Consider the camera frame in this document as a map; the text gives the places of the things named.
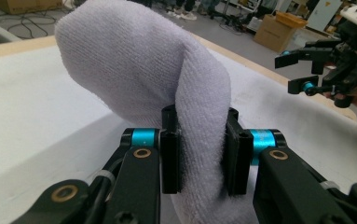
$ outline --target white towel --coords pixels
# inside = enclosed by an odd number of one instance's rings
[[[59,21],[56,38],[70,76],[123,119],[160,128],[161,108],[176,104],[185,173],[172,201],[182,223],[257,222],[254,182],[236,198],[223,187],[230,81],[206,48],[149,8],[123,0],[87,1]]]

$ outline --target cable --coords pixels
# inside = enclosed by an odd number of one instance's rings
[[[11,15],[9,17],[3,17],[0,19],[0,23],[3,21],[19,21],[18,24],[13,24],[7,27],[7,31],[15,34],[15,30],[17,31],[18,28],[22,27],[25,30],[27,30],[28,35],[21,36],[17,35],[17,37],[21,39],[32,39],[36,37],[42,37],[42,36],[48,36],[49,33],[48,31],[43,28],[42,26],[45,25],[53,25],[56,23],[58,19],[54,18],[53,16],[49,15],[50,12],[58,12],[58,13],[64,13],[64,16],[67,15],[73,11],[72,9],[70,10],[64,10],[63,7],[61,8],[54,8],[54,7],[49,7],[44,11],[39,11],[39,12],[33,12],[33,13],[28,13],[27,11],[22,14],[22,15]],[[38,31],[41,33],[41,35],[35,35],[35,31]]]
[[[236,26],[233,24],[233,26],[229,26],[226,24],[223,24],[224,20],[221,20],[221,22],[219,22],[219,27],[221,27],[224,30],[229,31],[230,33],[232,33],[233,35],[242,35],[244,32],[240,29],[240,27]]]

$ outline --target white table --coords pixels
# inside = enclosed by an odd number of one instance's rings
[[[280,129],[291,149],[344,192],[357,182],[357,122],[349,110],[289,95],[283,77],[198,40],[231,75],[231,104],[243,126]],[[53,37],[0,45],[0,223],[23,214],[54,183],[89,183],[127,127],[68,76]],[[178,223],[168,197],[161,219]]]

